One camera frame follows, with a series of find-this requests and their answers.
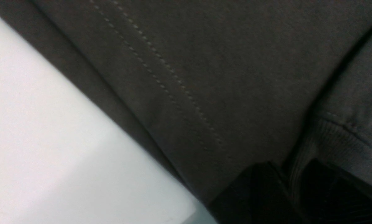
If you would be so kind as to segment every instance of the white object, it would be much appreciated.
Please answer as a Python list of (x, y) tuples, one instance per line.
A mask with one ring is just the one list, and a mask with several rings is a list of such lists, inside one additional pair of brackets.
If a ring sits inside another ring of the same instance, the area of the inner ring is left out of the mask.
[(215, 223), (0, 19), (0, 224)]

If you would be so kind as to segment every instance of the dark fabric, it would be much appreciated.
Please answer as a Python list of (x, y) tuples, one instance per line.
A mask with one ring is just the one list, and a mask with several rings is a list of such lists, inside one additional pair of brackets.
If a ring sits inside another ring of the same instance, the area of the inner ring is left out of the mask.
[(314, 158), (372, 186), (372, 30), (314, 108), (291, 169), (299, 201), (301, 172)]
[(301, 205), (312, 223), (372, 224), (372, 199), (346, 175), (317, 160), (306, 167), (302, 177)]
[(280, 176), (271, 163), (253, 166), (250, 189), (252, 223), (305, 223), (302, 214), (290, 200), (286, 180)]

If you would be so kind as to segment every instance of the stitching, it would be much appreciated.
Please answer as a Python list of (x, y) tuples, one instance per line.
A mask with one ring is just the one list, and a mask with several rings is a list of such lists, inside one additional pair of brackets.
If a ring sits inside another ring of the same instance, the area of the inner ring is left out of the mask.
[(216, 132), (216, 130), (213, 128), (210, 122), (207, 121), (207, 117), (202, 112), (201, 108), (198, 106), (197, 101), (193, 98), (191, 93), (186, 90), (186, 86), (183, 84), (183, 81), (175, 74), (175, 70), (172, 68), (171, 65), (168, 64), (168, 62), (162, 57), (162, 55), (157, 51), (157, 49), (153, 46), (153, 44), (150, 42), (150, 40), (146, 37), (146, 35), (143, 33), (143, 31), (140, 29), (140, 27), (129, 17), (129, 15), (124, 11), (124, 9), (119, 5), (118, 1), (112, 1), (113, 4), (117, 6), (117, 8), (122, 12), (125, 19), (132, 25), (133, 28), (135, 28), (136, 31), (142, 36), (143, 40), (147, 43), (149, 48), (154, 52), (156, 57), (164, 64), (165, 68), (172, 73), (172, 77), (175, 78), (177, 83), (180, 85), (180, 88), (182, 91), (186, 94), (187, 98), (191, 101), (193, 106), (195, 107), (197, 114), (200, 116), (200, 118), (203, 120), (205, 125), (208, 127), (208, 129), (211, 131), (211, 133), (215, 136), (215, 139), (219, 145), (219, 148), (222, 148), (222, 141)]
[(175, 101), (174, 97), (172, 94), (169, 93), (169, 90), (165, 87), (165, 85), (158, 79), (158, 77), (153, 73), (153, 71), (150, 69), (150, 67), (146, 64), (146, 62), (139, 56), (139, 54), (136, 52), (136, 50), (130, 45), (130, 43), (128, 41), (126, 41), (126, 39), (122, 36), (122, 34), (116, 30), (115, 26), (111, 23), (110, 19), (107, 18), (107, 16), (103, 13), (102, 10), (100, 10), (100, 7), (98, 5), (96, 5), (95, 1), (94, 0), (89, 0), (89, 2), (91, 4), (93, 4), (93, 7), (99, 12), (99, 14), (102, 15), (103, 19), (108, 23), (109, 27), (111, 27), (113, 29), (113, 31), (115, 32), (115, 34), (117, 34), (119, 36), (119, 38), (122, 40), (122, 42), (124, 42), (126, 44), (126, 46), (133, 52), (133, 55), (135, 55), (135, 57), (142, 63), (143, 67), (145, 67), (147, 69), (147, 71), (152, 75), (152, 77), (155, 79), (155, 81), (157, 82), (157, 84), (160, 86), (160, 88), (163, 89), (163, 91), (168, 95), (170, 101), (175, 105), (178, 113), (180, 113), (180, 115), (182, 116), (184, 122), (186, 123), (186, 125), (188, 126), (188, 128), (193, 132), (193, 134), (197, 137), (197, 140), (199, 142), (199, 144), (203, 147), (204, 150), (208, 150), (207, 146), (204, 144), (204, 142), (202, 141), (201, 137), (198, 135), (197, 131), (190, 125), (190, 122), (188, 121), (188, 119), (186, 118), (186, 116), (184, 115), (181, 107), (179, 106), (179, 104)]

